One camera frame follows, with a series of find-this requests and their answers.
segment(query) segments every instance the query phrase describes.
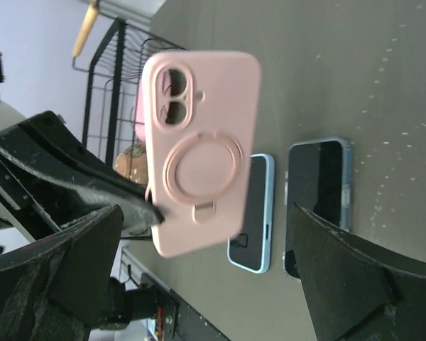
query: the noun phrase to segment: magnetic ring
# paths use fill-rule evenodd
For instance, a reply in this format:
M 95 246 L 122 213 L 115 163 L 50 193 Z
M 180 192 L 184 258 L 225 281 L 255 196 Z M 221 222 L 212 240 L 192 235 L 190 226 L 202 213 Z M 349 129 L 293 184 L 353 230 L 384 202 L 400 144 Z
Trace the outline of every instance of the magnetic ring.
M 231 159 L 231 169 L 228 176 L 225 178 L 225 181 L 222 182 L 222 185 L 218 186 L 218 190 L 204 195 L 193 195 L 192 193 L 188 193 L 188 191 L 180 187 L 180 184 L 177 180 L 178 166 L 187 153 L 205 143 L 216 144 L 224 147 L 229 152 Z M 181 141 L 170 152 L 170 155 L 165 163 L 164 185 L 169 195 L 179 202 L 183 202 L 188 205 L 208 204 L 217 200 L 217 198 L 226 192 L 234 183 L 235 178 L 238 174 L 240 174 L 240 171 L 243 167 L 242 163 L 243 158 L 240 146 L 238 142 L 232 137 L 222 133 L 195 134 L 194 136 L 188 137 Z

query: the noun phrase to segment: smartphone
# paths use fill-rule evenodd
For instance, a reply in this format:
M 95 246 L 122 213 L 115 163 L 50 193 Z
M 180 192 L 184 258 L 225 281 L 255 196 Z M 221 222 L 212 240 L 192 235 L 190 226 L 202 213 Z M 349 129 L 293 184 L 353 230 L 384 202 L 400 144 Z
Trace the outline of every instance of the smartphone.
M 243 229 L 227 244 L 229 261 L 255 274 L 270 267 L 275 160 L 268 154 L 251 157 Z
M 162 256 L 241 231 L 260 85 L 257 59 L 237 51 L 165 51 L 144 65 L 148 186 L 165 218 L 152 235 Z
M 296 203 L 322 219 L 350 230 L 351 144 L 341 138 L 305 141 L 289 150 L 285 182 L 286 240 L 284 270 L 300 279 L 289 216 Z

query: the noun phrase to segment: wooden handle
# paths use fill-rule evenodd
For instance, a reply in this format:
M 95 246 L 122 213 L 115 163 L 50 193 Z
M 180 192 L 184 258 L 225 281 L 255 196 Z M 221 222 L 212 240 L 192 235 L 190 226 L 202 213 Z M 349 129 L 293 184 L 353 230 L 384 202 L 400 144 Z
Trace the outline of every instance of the wooden handle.
M 79 57 L 80 53 L 84 49 L 85 42 L 92 32 L 93 25 L 97 20 L 99 15 L 99 11 L 97 7 L 90 5 L 87 10 L 87 14 L 85 14 L 84 22 L 82 23 L 82 27 L 80 28 L 79 34 L 77 35 L 76 43 L 74 44 L 74 48 L 72 49 L 72 56 Z

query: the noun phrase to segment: blue phone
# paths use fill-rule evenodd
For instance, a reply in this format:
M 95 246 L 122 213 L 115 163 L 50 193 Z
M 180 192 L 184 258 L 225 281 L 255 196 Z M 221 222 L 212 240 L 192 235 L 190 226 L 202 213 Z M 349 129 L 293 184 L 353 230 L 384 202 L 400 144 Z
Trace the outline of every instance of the blue phone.
M 252 155 L 243 229 L 229 240 L 227 256 L 233 265 L 255 274 L 270 267 L 274 187 L 275 159 L 268 154 Z
M 284 270 L 300 278 L 293 252 L 289 214 L 296 203 L 336 226 L 350 230 L 351 144 L 341 138 L 304 141 L 289 150 L 285 174 L 286 241 Z

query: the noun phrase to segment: phone side button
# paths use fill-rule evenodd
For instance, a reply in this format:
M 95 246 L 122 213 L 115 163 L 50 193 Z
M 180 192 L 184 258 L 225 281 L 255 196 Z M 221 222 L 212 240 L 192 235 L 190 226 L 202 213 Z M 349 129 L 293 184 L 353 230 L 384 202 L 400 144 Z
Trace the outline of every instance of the phone side button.
M 342 207 L 350 206 L 350 186 L 349 185 L 342 186 L 341 205 Z

